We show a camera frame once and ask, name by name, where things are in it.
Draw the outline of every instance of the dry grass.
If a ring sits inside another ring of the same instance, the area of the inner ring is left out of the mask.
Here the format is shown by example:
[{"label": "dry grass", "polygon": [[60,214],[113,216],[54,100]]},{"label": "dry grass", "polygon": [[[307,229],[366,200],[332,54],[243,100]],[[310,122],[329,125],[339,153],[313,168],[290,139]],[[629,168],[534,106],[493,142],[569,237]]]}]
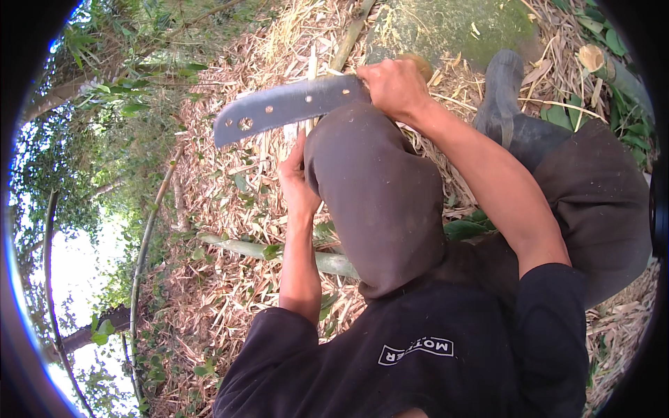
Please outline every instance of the dry grass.
[{"label": "dry grass", "polygon": [[[594,86],[589,78],[581,85],[579,64],[573,55],[583,44],[579,26],[573,17],[550,8],[550,4],[538,0],[530,0],[530,4],[537,13],[545,14],[539,23],[541,39],[544,45],[550,44],[546,58],[553,65],[533,86],[526,86],[524,94],[531,90],[532,98],[559,100],[572,92],[580,94],[582,89],[586,103],[590,103]],[[296,126],[265,132],[217,150],[211,116],[242,94],[305,79],[312,44],[318,56],[318,75],[325,75],[354,8],[354,4],[343,0],[292,0],[268,30],[249,33],[228,46],[229,53],[241,58],[234,65],[221,57],[201,73],[203,85],[194,87],[192,92],[202,93],[203,97],[196,102],[185,100],[179,115],[187,130],[179,133],[180,140],[186,142],[186,153],[177,172],[182,182],[184,210],[195,227],[234,238],[247,234],[269,244],[284,242],[286,207],[276,167],[286,158]],[[377,10],[378,7],[370,13],[360,39],[364,39]],[[364,63],[363,45],[359,42],[354,47],[345,72]],[[472,73],[460,56],[446,55],[442,62],[430,82],[431,93],[471,122],[473,108],[484,95],[484,76]],[[602,92],[601,96],[603,100],[594,110],[606,116],[607,95]],[[525,112],[536,116],[539,106],[528,102]],[[444,178],[444,194],[452,202],[444,209],[444,221],[459,219],[475,210],[476,200],[457,170],[429,141],[409,127],[404,129],[417,152],[435,161]],[[244,194],[235,185],[234,175],[246,180]],[[327,207],[323,207],[314,223],[328,220]],[[334,233],[321,237],[318,249],[338,244]],[[205,249],[206,256],[193,259],[198,247]],[[163,361],[167,380],[158,387],[157,396],[149,399],[151,413],[155,417],[173,417],[177,411],[186,413],[192,407],[194,412],[188,416],[206,417],[211,414],[219,378],[199,377],[193,367],[213,358],[217,373],[220,377],[225,374],[242,347],[254,315],[277,304],[280,266],[275,261],[242,257],[203,245],[196,239],[174,245],[168,265],[172,266],[171,271],[149,274],[149,284],[141,293],[144,307],[152,298],[167,300],[165,307],[153,314],[147,314],[145,308],[141,310],[145,321],[139,323],[138,329],[152,332],[156,346],[167,347],[173,353]],[[599,364],[587,392],[587,411],[606,399],[634,354],[652,308],[657,274],[654,265],[635,282],[636,291],[587,312],[588,352]],[[327,274],[322,274],[321,279],[323,292],[336,295],[330,312],[318,327],[320,341],[325,342],[348,329],[365,309],[365,303],[351,279]],[[159,322],[166,326],[155,332]],[[601,336],[606,336],[607,348]],[[139,349],[150,352],[155,348],[140,345]]]}]

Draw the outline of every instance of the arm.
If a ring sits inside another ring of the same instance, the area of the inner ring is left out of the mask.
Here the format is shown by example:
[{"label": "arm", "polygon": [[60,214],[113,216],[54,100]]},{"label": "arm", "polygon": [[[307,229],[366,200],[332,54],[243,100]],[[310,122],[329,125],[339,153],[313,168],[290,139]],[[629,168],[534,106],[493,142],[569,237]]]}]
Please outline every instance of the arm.
[{"label": "arm", "polygon": [[376,107],[430,139],[458,169],[518,256],[520,277],[546,263],[571,265],[532,175],[507,150],[435,102],[413,61],[384,60],[357,71]]},{"label": "arm", "polygon": [[304,180],[304,143],[306,134],[298,134],[290,155],[279,166],[279,181],[288,204],[288,230],[281,269],[279,307],[302,315],[314,325],[320,312],[320,277],[312,245],[314,214],[320,199]]}]

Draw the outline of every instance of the forearm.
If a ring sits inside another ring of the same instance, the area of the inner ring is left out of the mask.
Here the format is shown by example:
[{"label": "forearm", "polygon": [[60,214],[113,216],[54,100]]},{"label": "forearm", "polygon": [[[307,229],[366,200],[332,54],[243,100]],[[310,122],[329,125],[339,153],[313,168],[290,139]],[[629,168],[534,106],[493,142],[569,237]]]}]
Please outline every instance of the forearm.
[{"label": "forearm", "polygon": [[433,100],[411,122],[464,177],[481,208],[516,252],[521,277],[545,263],[571,265],[539,185],[507,150]]},{"label": "forearm", "polygon": [[288,214],[279,307],[298,313],[316,325],[320,313],[321,288],[312,230],[312,219],[291,217]]}]

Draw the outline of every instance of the machete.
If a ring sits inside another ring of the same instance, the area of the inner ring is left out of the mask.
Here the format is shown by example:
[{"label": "machete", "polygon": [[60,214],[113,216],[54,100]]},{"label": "machete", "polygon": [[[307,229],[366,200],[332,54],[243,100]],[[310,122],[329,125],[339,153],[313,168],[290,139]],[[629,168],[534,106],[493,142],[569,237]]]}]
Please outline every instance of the machete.
[{"label": "machete", "polygon": [[325,76],[254,92],[221,110],[213,123],[218,147],[272,128],[322,116],[349,103],[371,103],[356,76]]}]

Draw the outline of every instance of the black boot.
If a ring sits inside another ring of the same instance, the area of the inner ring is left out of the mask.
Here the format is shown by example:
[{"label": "black boot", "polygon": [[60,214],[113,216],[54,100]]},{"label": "black boot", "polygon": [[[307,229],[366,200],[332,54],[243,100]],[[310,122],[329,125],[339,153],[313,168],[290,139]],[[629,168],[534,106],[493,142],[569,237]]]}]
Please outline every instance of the black boot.
[{"label": "black boot", "polygon": [[486,97],[474,118],[474,128],[506,148],[531,173],[573,132],[520,111],[517,102],[522,78],[518,54],[502,49],[492,57],[486,69]]}]

